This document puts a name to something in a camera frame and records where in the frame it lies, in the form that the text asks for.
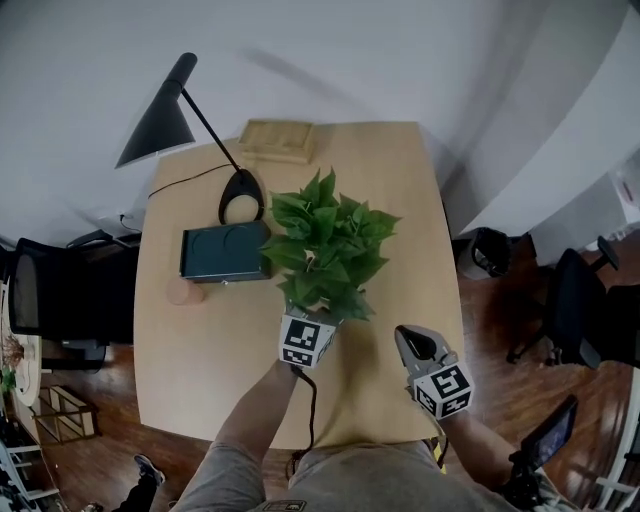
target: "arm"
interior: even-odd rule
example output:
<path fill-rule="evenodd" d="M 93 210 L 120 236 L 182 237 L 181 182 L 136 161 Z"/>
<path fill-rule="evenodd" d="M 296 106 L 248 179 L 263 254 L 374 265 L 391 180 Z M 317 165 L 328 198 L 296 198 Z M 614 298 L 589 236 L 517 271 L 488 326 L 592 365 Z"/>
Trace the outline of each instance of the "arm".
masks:
<path fill-rule="evenodd" d="M 215 442 L 237 446 L 262 464 L 287 412 L 296 380 L 289 364 L 273 363 L 231 411 Z"/>
<path fill-rule="evenodd" d="M 473 480 L 492 491 L 507 483 L 513 446 L 467 411 L 440 420 L 440 425 Z"/>
<path fill-rule="evenodd" d="M 280 423 L 297 377 L 276 361 L 226 419 L 175 512 L 244 512 L 265 500 L 262 460 Z"/>

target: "trash can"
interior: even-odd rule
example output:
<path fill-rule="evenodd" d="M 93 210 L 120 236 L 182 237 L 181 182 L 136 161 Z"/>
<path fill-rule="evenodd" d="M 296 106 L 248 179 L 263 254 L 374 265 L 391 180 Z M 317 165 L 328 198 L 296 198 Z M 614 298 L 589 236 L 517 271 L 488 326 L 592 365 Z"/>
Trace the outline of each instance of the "trash can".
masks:
<path fill-rule="evenodd" d="M 469 279 L 501 277 L 511 263 L 511 241 L 500 231 L 480 228 L 460 254 L 457 268 Z"/>

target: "dark green box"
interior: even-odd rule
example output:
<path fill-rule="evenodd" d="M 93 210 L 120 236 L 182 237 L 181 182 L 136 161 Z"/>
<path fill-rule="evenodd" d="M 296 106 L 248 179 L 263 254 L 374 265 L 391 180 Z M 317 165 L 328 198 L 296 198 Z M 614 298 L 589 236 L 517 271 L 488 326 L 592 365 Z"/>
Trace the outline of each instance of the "dark green box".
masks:
<path fill-rule="evenodd" d="M 271 261 L 260 252 L 270 236 L 262 221 L 187 230 L 180 275 L 197 283 L 270 279 Z"/>

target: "black desk lamp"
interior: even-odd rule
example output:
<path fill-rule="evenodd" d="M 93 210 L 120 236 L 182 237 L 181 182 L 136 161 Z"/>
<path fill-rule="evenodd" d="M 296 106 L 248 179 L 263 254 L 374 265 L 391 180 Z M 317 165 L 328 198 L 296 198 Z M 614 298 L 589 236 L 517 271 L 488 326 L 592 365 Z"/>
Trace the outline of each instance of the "black desk lamp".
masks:
<path fill-rule="evenodd" d="M 229 203 L 236 197 L 244 195 L 253 197 L 258 203 L 255 220 L 259 220 L 264 213 L 264 199 L 258 182 L 247 169 L 235 162 L 184 88 L 196 62 L 198 58 L 193 53 L 183 53 L 180 56 L 129 138 L 116 169 L 160 151 L 195 142 L 187 120 L 178 105 L 178 98 L 182 94 L 236 170 L 222 193 L 218 208 L 220 223 L 226 224 L 224 214 Z"/>

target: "lamp shade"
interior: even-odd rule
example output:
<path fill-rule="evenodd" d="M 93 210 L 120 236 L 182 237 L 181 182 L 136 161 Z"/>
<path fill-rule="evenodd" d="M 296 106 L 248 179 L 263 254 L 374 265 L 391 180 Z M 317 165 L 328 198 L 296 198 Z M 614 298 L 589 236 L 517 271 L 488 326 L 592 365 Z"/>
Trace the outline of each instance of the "lamp shade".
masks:
<path fill-rule="evenodd" d="M 131 134 L 116 169 L 160 151 L 195 142 L 178 98 L 197 61 L 193 53 L 180 56 Z"/>

